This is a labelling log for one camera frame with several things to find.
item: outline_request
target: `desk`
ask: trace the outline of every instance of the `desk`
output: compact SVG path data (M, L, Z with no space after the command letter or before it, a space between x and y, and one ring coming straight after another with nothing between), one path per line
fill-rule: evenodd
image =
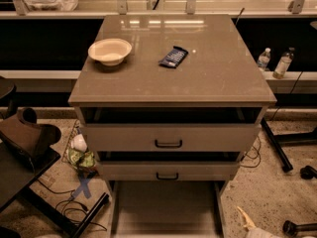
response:
M34 207L69 234L70 237L79 237L101 206L108 201L108 195L103 194L90 210L89 214L87 214L77 226L29 188L37 178L60 158L59 153L49 148L46 152L47 158L36 168L34 173L18 162L3 143L0 144L0 153L0 212L3 211L16 196L22 195Z
M216 181L220 194L275 102L229 16L107 16L96 41L121 38L118 66L87 58L69 98L109 180ZM159 66L173 46L177 69Z

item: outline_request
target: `concrete floor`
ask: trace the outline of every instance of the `concrete floor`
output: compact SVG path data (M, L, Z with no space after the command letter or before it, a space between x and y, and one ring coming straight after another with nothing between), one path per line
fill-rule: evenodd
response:
M57 144L53 145L53 148L63 156L69 145L71 132L74 126L78 124L75 113L71 108L49 110L37 108L36 111L39 123L55 124L61 130L62 138ZM269 121L274 111L275 109L268 110L265 116L274 134L310 132L317 126L316 110L280 109L274 116L274 120ZM312 180L303 180L299 175L300 169L306 165L317 168L316 145L283 147L294 167L293 171L287 174L282 171L280 160L276 156L264 131L260 132L259 137L254 143L254 147L258 149L260 145L261 163L256 168L240 167L237 175L228 183L221 196L226 223L226 238L243 238L247 235L247 231L243 227L245 224L244 219L237 211L237 206L242 207L258 227L280 237L285 237L282 232L282 225L285 220L290 220L296 224L317 222L317 200L315 196L317 180L315 178ZM256 153L255 149L250 151L251 156L254 156ZM255 160L244 158L241 165L254 166L258 161L259 158ZM51 190L58 192L77 189L80 186L76 171L65 158L61 158L53 165L41 177L41 181ZM94 177L89 182L88 187L91 197L86 198L81 193L76 200L91 208L100 195L104 191L107 191L107 187L104 180L99 176ZM32 189L52 206L56 206L60 201L69 198L69 193L54 194L42 187L38 182L32 185ZM202 191L196 190L197 197L204 193ZM110 205L105 205L98 212L93 222L106 227L110 215ZM190 205L184 205L184 212L180 210L179 215L188 212L188 207ZM197 222L198 216L195 214L192 213L193 222ZM74 213L71 217L80 220L83 214ZM16 230L23 238L47 236L49 234L63 236L60 230L49 219L20 197L1 212L0 225ZM170 230L170 234L165 231L160 236L175 237L173 227ZM115 237L137 237L129 236L128 233L129 231L122 235L117 234ZM188 233L182 231L180 236L217 237L213 235L208 236L207 234L208 232L201 232L201 230L191 230ZM89 225L81 237L98 238L106 237L106 235L107 233L102 227ZM298 237L305 235L317 236L317 232L300 233ZM142 237L159 237L159 235L155 235L155 232L148 232L147 234L143 233Z

